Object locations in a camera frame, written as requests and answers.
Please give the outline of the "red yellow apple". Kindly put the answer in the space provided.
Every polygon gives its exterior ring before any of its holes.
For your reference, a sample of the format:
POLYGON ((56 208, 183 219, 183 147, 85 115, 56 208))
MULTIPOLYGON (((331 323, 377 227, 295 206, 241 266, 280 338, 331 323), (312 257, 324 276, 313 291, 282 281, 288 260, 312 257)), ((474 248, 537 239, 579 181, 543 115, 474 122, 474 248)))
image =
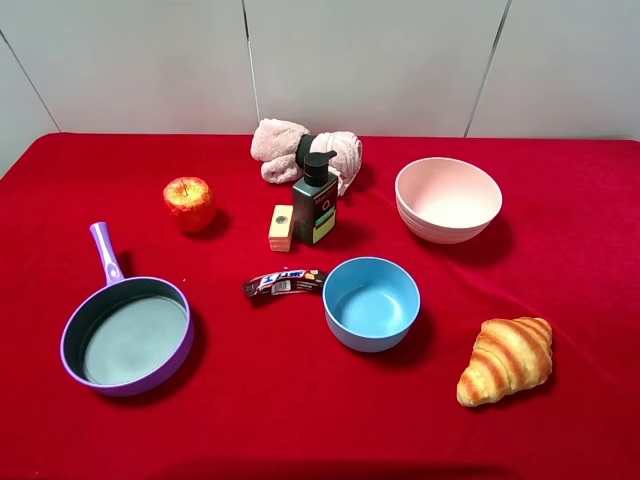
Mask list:
POLYGON ((209 185, 198 177, 179 177, 163 189, 163 199, 178 229, 195 234, 214 220, 217 208, 209 185))

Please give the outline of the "small yellow box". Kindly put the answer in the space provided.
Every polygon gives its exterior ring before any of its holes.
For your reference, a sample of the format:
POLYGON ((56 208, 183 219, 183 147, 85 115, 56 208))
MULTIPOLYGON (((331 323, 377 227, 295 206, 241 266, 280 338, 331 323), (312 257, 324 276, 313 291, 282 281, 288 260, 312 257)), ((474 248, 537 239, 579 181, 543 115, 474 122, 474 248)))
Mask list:
POLYGON ((293 235, 292 205, 276 205, 270 223, 268 241, 272 251, 288 252, 293 235))

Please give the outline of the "pink bowl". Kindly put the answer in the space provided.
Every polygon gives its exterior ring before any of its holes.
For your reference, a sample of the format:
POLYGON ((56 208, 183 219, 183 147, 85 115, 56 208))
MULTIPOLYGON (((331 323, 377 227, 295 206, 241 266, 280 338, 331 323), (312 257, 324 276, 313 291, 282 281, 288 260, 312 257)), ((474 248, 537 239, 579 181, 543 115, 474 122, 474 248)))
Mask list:
POLYGON ((480 168, 453 158, 411 162, 394 184, 399 215, 419 238, 459 244, 479 235, 499 214, 503 196, 480 168))

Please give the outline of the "purple frying pan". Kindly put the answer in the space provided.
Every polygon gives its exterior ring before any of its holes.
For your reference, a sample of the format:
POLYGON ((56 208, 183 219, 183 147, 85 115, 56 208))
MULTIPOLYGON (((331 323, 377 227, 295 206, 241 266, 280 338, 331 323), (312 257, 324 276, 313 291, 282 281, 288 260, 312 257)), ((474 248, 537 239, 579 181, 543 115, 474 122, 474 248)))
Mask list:
POLYGON ((75 381, 106 396, 148 392, 174 375, 191 351, 189 303, 164 279, 125 277, 107 224, 96 222, 90 231, 106 285, 68 320, 59 347, 62 364, 75 381))

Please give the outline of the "red velvet tablecloth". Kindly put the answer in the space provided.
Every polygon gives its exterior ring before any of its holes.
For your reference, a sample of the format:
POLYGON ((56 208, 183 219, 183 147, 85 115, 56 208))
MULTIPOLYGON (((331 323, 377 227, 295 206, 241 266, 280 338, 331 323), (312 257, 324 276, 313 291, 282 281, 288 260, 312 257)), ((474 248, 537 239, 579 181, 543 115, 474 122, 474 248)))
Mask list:
POLYGON ((380 138, 335 229, 269 249, 287 187, 264 182, 247 136, 49 134, 1 181, 1 475, 5 479, 635 479, 639 475, 639 145, 624 140, 380 138), (498 184, 476 237, 436 244, 401 219, 395 179, 446 157, 498 184), (211 188, 217 213, 181 232, 163 189, 211 188), (89 227, 122 269, 177 284, 192 352, 158 389, 106 398, 59 355, 64 326, 104 283, 89 227), (247 300, 245 281, 357 256, 415 279, 419 318, 363 355, 321 298, 247 300), (456 386, 481 324, 552 327, 545 383, 464 407, 456 386))

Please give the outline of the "blue bowl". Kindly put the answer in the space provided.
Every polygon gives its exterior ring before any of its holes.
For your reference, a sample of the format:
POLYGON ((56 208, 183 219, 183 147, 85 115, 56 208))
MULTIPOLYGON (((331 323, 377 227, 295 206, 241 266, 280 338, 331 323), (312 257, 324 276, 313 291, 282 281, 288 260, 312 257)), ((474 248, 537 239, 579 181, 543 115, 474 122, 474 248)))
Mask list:
POLYGON ((336 266, 324 283, 322 300, 333 335, 362 353, 383 352, 398 345, 421 309, 413 277, 396 263, 372 256, 336 266))

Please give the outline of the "chocolate bar wrapper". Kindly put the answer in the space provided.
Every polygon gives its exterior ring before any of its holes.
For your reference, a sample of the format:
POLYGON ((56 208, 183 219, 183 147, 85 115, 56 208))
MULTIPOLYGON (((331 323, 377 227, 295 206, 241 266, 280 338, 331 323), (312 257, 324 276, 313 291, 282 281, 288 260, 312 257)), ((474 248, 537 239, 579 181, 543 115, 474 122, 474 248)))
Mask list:
POLYGON ((255 277, 243 284, 246 298, 320 292, 328 274, 317 269, 283 270, 255 277))

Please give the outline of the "black pump bottle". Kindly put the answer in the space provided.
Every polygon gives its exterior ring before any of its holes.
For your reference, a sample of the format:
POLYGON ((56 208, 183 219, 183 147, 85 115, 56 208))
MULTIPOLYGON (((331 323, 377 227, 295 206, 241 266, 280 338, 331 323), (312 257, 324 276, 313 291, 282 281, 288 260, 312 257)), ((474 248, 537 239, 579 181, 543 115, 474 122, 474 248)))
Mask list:
POLYGON ((293 226, 297 240, 312 246, 326 236, 336 222, 338 177, 329 172, 337 153, 312 152, 303 161, 303 177, 293 186, 293 226))

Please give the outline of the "croissant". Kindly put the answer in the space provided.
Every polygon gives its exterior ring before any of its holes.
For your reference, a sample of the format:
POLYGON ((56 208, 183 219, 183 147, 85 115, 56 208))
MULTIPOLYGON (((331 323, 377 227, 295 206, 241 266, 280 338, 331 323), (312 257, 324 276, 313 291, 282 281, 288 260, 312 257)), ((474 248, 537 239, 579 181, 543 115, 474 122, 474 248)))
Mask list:
POLYGON ((552 327, 543 318, 484 321, 456 386, 458 403, 496 403, 545 383, 553 369, 552 341, 552 327))

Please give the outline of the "pink rolled towel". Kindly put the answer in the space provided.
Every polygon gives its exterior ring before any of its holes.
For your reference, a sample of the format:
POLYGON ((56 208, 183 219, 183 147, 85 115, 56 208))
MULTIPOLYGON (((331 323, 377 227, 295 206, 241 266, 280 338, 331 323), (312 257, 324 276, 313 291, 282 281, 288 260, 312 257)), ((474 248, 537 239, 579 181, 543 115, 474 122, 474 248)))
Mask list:
POLYGON ((329 172, 338 177, 338 195, 343 196, 360 171, 362 142, 352 132, 312 134, 303 125, 277 119, 262 119, 250 148, 253 159, 261 162, 261 176, 268 183, 294 182, 303 175, 308 153, 334 151, 329 172))

